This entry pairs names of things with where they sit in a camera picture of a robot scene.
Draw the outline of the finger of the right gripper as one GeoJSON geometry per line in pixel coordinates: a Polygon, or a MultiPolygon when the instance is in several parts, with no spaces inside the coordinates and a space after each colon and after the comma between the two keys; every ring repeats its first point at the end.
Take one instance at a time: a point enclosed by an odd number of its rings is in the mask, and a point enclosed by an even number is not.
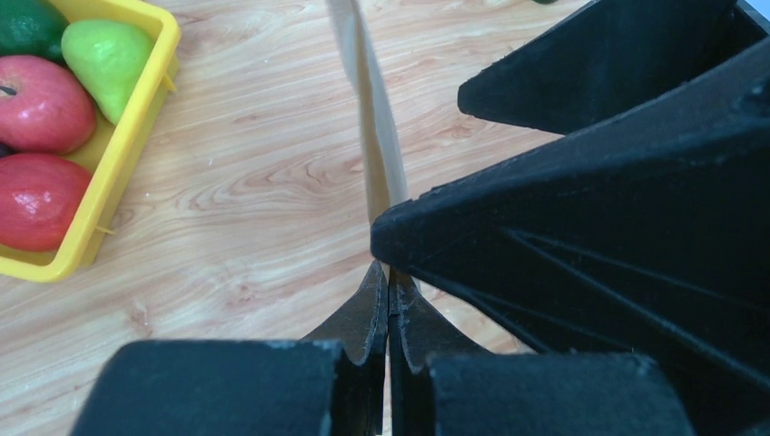
{"type": "Polygon", "coordinates": [[[463,83],[464,114],[570,134],[700,75],[733,1],[591,1],[463,83]]]}
{"type": "Polygon", "coordinates": [[[769,43],[373,224],[538,352],[635,352],[699,435],[769,432],[769,43]]]}

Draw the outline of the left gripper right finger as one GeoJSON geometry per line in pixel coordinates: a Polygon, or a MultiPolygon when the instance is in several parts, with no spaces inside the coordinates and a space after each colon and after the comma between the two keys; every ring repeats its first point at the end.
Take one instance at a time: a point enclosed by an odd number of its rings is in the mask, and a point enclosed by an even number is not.
{"type": "Polygon", "coordinates": [[[429,360],[488,352],[446,319],[413,277],[392,268],[389,276],[391,430],[394,435],[433,435],[435,400],[429,360]]]}

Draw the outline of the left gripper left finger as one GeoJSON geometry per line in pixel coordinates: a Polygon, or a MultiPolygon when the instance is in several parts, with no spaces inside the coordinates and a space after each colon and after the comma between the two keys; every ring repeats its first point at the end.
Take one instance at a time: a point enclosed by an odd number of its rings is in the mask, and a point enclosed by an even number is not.
{"type": "Polygon", "coordinates": [[[358,290],[304,336],[344,350],[332,389],[332,435],[382,434],[388,314],[388,280],[373,261],[358,290]]]}

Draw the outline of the brown paper coffee filter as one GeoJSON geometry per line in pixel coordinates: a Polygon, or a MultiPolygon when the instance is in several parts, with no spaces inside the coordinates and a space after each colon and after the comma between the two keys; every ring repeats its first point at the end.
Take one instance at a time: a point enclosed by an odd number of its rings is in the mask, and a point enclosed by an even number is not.
{"type": "Polygon", "coordinates": [[[400,140],[376,52],[357,1],[326,3],[342,65],[359,102],[369,222],[409,199],[400,140]]]}

